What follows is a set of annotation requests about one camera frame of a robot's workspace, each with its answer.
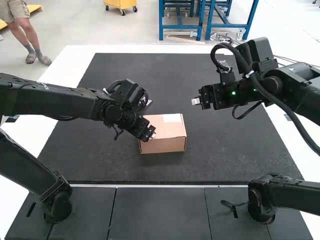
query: sandal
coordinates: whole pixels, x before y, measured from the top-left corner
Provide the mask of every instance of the sandal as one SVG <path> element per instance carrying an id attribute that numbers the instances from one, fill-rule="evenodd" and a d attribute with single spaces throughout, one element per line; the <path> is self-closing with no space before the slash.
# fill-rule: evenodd
<path id="1" fill-rule="evenodd" d="M 33 64 L 36 60 L 36 54 L 35 53 L 29 53 L 25 58 L 26 64 Z"/>
<path id="2" fill-rule="evenodd" d="M 47 56 L 42 56 L 42 57 L 38 57 L 38 60 L 40 63 L 42 63 L 45 66 L 50 66 L 50 64 L 52 64 L 52 61 L 49 57 Z"/>

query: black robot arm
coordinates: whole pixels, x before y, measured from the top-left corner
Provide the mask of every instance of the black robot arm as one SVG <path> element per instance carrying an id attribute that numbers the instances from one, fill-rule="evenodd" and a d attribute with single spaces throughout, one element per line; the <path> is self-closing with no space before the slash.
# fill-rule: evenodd
<path id="1" fill-rule="evenodd" d="M 275 219 L 277 208 L 290 208 L 320 216 L 320 183 L 269 173 L 248 184 L 248 211 L 263 224 Z"/>
<path id="2" fill-rule="evenodd" d="M 155 128 L 143 117 L 151 101 L 147 92 L 128 79 L 108 89 L 63 87 L 0 73 L 0 116 L 45 115 L 57 120 L 76 118 L 117 125 L 143 142 Z"/>
<path id="3" fill-rule="evenodd" d="M 220 48 L 230 50 L 236 59 L 241 80 L 236 80 L 233 68 L 219 61 L 215 53 Z M 320 126 L 320 70 L 298 62 L 279 67 L 269 41 L 262 37 L 236 48 L 225 43 L 213 47 L 210 57 L 220 74 L 220 83 L 202 86 L 193 105 L 215 110 L 233 108 L 232 116 L 243 119 L 259 104 L 276 104 L 296 125 L 306 143 L 320 155 L 319 146 L 312 140 L 294 113 Z M 257 102 L 241 116 L 235 116 L 239 106 Z M 248 184 L 248 210 L 253 219 L 270 224 L 277 208 L 292 208 L 320 216 L 320 183 L 292 179 L 279 174 L 267 174 Z"/>
<path id="4" fill-rule="evenodd" d="M 103 121 L 116 131 L 149 140 L 155 127 L 143 117 L 151 101 L 147 92 L 128 79 L 109 88 L 70 88 L 0 73 L 0 117 L 45 115 L 60 121 L 76 118 Z M 72 188 L 64 177 L 37 159 L 0 129 L 0 175 L 29 190 L 42 203 L 45 220 L 59 223 L 69 216 Z"/>

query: cardboard box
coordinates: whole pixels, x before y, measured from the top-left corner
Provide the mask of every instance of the cardboard box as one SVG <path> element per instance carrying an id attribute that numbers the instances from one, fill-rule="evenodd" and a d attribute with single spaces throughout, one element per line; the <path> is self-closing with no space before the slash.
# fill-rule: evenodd
<path id="1" fill-rule="evenodd" d="M 156 134 L 148 142 L 139 140 L 141 154 L 184 152 L 186 150 L 187 132 L 182 114 L 145 115 L 144 117 L 155 126 Z"/>

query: khaki shorts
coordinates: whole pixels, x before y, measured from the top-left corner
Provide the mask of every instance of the khaki shorts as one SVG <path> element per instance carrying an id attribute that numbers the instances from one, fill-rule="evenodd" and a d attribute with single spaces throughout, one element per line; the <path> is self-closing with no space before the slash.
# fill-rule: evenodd
<path id="1" fill-rule="evenodd" d="M 28 19 L 30 12 L 23 0 L 0 0 L 0 19 L 11 23 L 15 19 Z"/>

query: black rubber mat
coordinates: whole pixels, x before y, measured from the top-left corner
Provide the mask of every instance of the black rubber mat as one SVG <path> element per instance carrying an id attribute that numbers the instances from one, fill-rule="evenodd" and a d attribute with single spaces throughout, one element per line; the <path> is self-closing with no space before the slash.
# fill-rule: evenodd
<path id="1" fill-rule="evenodd" d="M 115 187 L 73 187 L 70 216 L 49 224 L 41 203 L 29 193 L 5 240 L 106 240 L 115 194 Z"/>
<path id="2" fill-rule="evenodd" d="M 233 56 L 218 58 L 235 66 Z M 141 155 L 130 134 L 114 141 L 102 122 L 76 119 L 57 124 L 39 160 L 73 183 L 238 184 L 269 172 L 302 178 L 262 106 L 235 120 L 232 109 L 191 105 L 199 88 L 220 82 L 208 54 L 97 53 L 79 87 L 125 78 L 147 90 L 147 114 L 183 114 L 185 152 Z"/>
<path id="3" fill-rule="evenodd" d="M 109 240 L 211 240 L 203 188 L 118 188 Z"/>
<path id="4" fill-rule="evenodd" d="M 279 208 L 270 225 L 254 221 L 248 213 L 248 206 L 237 206 L 235 218 L 232 211 L 220 203 L 248 201 L 245 187 L 206 187 L 205 199 L 210 221 L 212 239 L 224 240 L 312 240 L 308 227 L 297 210 Z"/>
<path id="5" fill-rule="evenodd" d="M 220 204 L 248 200 L 238 187 L 73 187 L 72 213 L 63 222 L 45 222 L 29 194 L 6 240 L 312 240 L 298 211 L 279 209 L 262 225 L 247 206 L 238 218 Z"/>

